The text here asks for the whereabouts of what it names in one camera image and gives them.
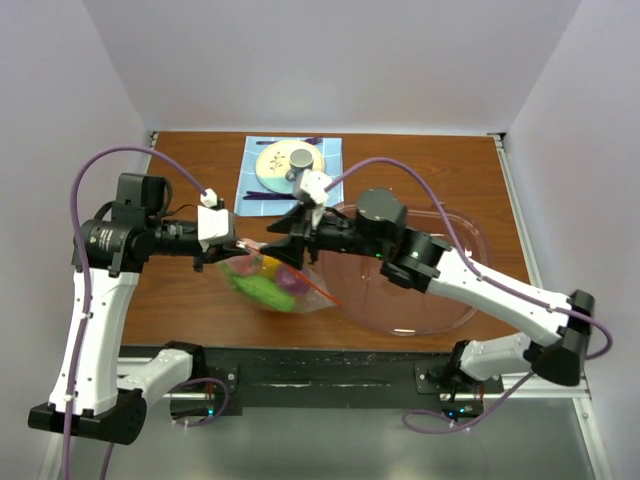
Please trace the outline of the clear zip top bag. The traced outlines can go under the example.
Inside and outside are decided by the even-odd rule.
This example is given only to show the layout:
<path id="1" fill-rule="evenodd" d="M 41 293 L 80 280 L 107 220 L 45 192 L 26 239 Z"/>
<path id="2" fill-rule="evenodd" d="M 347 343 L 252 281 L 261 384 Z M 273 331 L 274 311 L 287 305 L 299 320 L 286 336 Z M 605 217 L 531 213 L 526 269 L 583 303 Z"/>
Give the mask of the clear zip top bag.
<path id="1" fill-rule="evenodd" d="M 297 270 L 262 254 L 264 243 L 249 239 L 240 240 L 238 246 L 247 254 L 229 258 L 217 267 L 231 290 L 244 301 L 262 310 L 286 314 L 307 314 L 342 305 L 308 264 Z"/>

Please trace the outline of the clear pink plastic bowl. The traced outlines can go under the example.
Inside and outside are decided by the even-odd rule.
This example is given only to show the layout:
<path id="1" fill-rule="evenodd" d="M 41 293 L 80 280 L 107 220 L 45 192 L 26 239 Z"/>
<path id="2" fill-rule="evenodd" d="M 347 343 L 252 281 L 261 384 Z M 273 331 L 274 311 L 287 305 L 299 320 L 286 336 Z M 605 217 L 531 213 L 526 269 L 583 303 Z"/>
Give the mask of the clear pink plastic bowl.
<path id="1" fill-rule="evenodd" d="M 445 212 L 465 255 L 489 263 L 489 248 L 479 225 L 461 212 L 449 209 Z M 426 210 L 409 207 L 408 225 L 433 237 L 442 237 L 453 246 L 434 207 Z M 477 311 L 452 299 L 394 285 L 380 273 L 381 261 L 373 257 L 322 251 L 313 268 L 350 320 L 393 335 L 442 333 L 463 325 Z"/>

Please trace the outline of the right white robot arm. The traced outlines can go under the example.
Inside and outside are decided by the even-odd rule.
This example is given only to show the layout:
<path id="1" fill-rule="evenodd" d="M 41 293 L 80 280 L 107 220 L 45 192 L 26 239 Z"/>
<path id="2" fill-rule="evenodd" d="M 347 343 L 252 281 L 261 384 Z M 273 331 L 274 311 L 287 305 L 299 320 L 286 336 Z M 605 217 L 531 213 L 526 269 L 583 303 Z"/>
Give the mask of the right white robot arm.
<path id="1" fill-rule="evenodd" d="M 431 375 L 445 388 L 466 393 L 494 375 L 525 372 L 561 386 L 579 384 L 591 337 L 590 294 L 558 294 L 502 275 L 409 227 L 407 218 L 407 207 L 382 188 L 358 197 L 354 217 L 300 202 L 268 228 L 282 239 L 260 251 L 296 269 L 322 251 L 377 258 L 391 283 L 456 300 L 516 328 L 490 341 L 458 342 Z"/>

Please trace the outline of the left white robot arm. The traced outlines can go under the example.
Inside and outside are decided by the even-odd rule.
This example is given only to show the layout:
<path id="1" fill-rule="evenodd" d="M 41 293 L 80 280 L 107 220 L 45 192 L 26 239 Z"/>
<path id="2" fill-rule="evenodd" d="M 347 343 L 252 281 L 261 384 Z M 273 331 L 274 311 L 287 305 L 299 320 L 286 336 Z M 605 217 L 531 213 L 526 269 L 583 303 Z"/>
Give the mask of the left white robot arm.
<path id="1" fill-rule="evenodd" d="M 202 346 L 171 341 L 133 374 L 118 378 L 124 323 L 144 265 L 154 255 L 189 257 L 195 271 L 234 256 L 234 215 L 208 192 L 194 221 L 167 218 L 171 184 L 160 176 L 122 174 L 111 217 L 84 222 L 74 243 L 74 309 L 59 377 L 49 399 L 29 412 L 33 429 L 129 445 L 148 410 L 173 388 L 206 383 Z"/>

